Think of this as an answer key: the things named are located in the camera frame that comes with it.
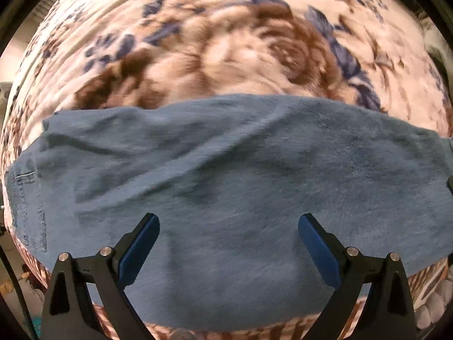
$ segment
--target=bed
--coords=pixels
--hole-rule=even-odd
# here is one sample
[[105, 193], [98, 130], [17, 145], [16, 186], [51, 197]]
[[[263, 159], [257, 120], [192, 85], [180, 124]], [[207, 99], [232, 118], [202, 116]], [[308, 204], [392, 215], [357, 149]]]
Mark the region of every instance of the bed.
[[[2, 180], [55, 111], [156, 109], [240, 92], [328, 98], [451, 136], [447, 86], [424, 48], [420, 23], [397, 0], [58, 0], [11, 88]], [[3, 194], [14, 242], [47, 285], [50, 267], [15, 235]], [[439, 304], [439, 287], [447, 278], [446, 257], [409, 278], [419, 328], [442, 316], [446, 303]], [[451, 294], [444, 297], [451, 300]], [[364, 302], [357, 302], [342, 338], [353, 331]], [[96, 309], [106, 334], [117, 338], [103, 308]], [[197, 334], [292, 339], [316, 318]], [[161, 340], [173, 331], [147, 326]]]

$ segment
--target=blue denim fabric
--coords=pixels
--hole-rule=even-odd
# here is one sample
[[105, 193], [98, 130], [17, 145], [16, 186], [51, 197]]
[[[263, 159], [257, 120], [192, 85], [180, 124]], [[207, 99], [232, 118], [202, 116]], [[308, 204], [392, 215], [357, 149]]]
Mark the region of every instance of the blue denim fabric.
[[453, 252], [452, 173], [451, 140], [432, 131], [324, 99], [232, 95], [59, 112], [6, 185], [19, 237], [49, 269], [157, 214], [131, 303], [151, 323], [230, 331], [327, 303], [303, 213], [364, 254], [398, 252], [409, 275]]

